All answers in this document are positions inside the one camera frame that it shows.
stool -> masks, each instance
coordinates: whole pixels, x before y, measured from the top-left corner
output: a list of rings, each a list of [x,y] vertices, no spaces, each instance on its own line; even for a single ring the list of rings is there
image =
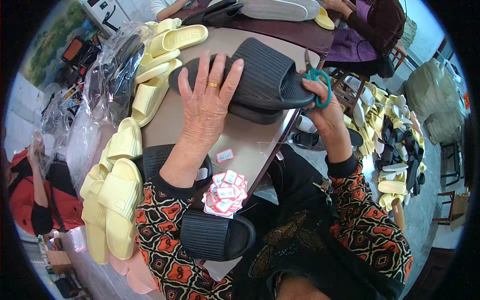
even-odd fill
[[[355,98],[352,97],[347,93],[347,84],[344,83],[344,80],[347,76],[353,76],[356,77],[360,80],[360,86],[358,91],[356,92]],[[363,87],[365,86],[365,82],[370,81],[370,76],[363,76],[363,75],[358,75],[355,73],[351,73],[349,71],[342,70],[340,68],[336,68],[330,76],[335,77],[335,76],[340,76],[340,78],[337,79],[337,81],[332,85],[332,92],[337,95],[337,100],[345,105],[348,109],[345,111],[345,114],[349,117],[353,116],[353,109],[355,108],[355,105],[360,98],[361,91],[363,90]]]
[[[398,69],[398,67],[403,63],[403,60],[405,59],[405,57],[407,57],[407,51],[405,50],[405,47],[403,47],[403,44],[398,41],[395,45],[395,47],[393,47],[392,51],[390,52],[390,54],[393,55],[393,63],[395,63],[395,59],[398,60],[398,63],[396,64],[395,68],[394,68],[394,71],[396,71]]]

plastic bag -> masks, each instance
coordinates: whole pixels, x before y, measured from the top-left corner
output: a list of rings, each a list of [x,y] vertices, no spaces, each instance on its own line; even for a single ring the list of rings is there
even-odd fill
[[[128,116],[136,71],[146,43],[154,37],[153,26],[129,22],[103,45],[85,76],[88,115],[114,126]],[[95,109],[101,113],[93,115]]]

wooden chair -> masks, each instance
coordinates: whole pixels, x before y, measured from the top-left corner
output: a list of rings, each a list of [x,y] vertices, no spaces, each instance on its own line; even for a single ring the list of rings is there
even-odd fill
[[[468,194],[455,195],[455,191],[453,191],[438,193],[438,196],[450,197],[450,201],[442,202],[442,205],[451,203],[447,218],[432,219],[432,221],[438,221],[438,225],[450,225],[450,222],[455,221],[467,212]]]
[[[358,91],[354,91],[357,95],[355,97],[352,97],[347,93],[347,84],[344,82],[345,78],[347,76],[353,76],[356,77],[360,80],[360,86]],[[331,74],[331,77],[337,78],[340,76],[337,81],[332,85],[332,92],[335,93],[337,96],[337,100],[345,105],[347,109],[345,110],[345,114],[349,117],[353,116],[353,109],[355,108],[355,104],[357,103],[360,94],[363,90],[363,87],[365,86],[365,82],[370,81],[370,76],[363,76],[363,75],[357,75],[355,73],[351,73],[349,71],[342,70],[340,68],[336,68]]]
[[[407,51],[405,50],[405,47],[403,47],[403,44],[400,41],[398,41],[395,47],[390,52],[390,54],[392,54],[394,57],[392,60],[394,64],[395,64],[395,59],[398,60],[398,63],[394,68],[394,70],[396,71],[398,67],[403,63],[403,60],[405,59],[405,57],[407,57]]]

table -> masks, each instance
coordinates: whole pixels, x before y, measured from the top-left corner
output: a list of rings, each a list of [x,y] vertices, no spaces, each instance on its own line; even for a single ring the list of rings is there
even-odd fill
[[[225,52],[231,56],[248,37],[255,37],[266,45],[289,56],[295,61],[297,71],[305,69],[304,48],[260,34],[229,28],[209,28],[208,39],[203,43],[184,49],[178,57],[186,63],[200,56],[203,50],[215,54]],[[310,51],[312,64],[320,57]],[[277,150],[280,148],[299,113],[299,109],[285,110],[281,120],[272,125],[259,125],[228,114],[225,127],[209,155],[214,165],[214,174],[228,169],[243,174],[248,181],[247,193],[251,195]],[[177,92],[169,89],[152,121],[142,128],[143,146],[174,144],[183,126],[183,104]],[[216,162],[218,152],[232,149],[234,159],[222,164]]]
[[[171,15],[171,18],[185,19],[189,15],[205,9],[211,0],[197,0],[199,7],[194,9],[182,9]],[[332,46],[333,39],[337,32],[341,13],[328,10],[328,16],[335,24],[334,30],[321,28],[314,20],[304,22],[287,22],[274,20],[257,20],[243,14],[232,18],[228,28],[255,32],[261,35],[272,36],[300,47],[308,48],[319,55],[318,69],[323,67],[328,51]]]

wall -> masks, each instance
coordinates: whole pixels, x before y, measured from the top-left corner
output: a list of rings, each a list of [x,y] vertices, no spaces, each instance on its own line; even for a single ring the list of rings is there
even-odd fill
[[[422,0],[399,0],[405,11],[407,4],[407,15],[417,24],[417,34],[408,54],[418,65],[429,61],[440,46],[445,33],[430,9]]]

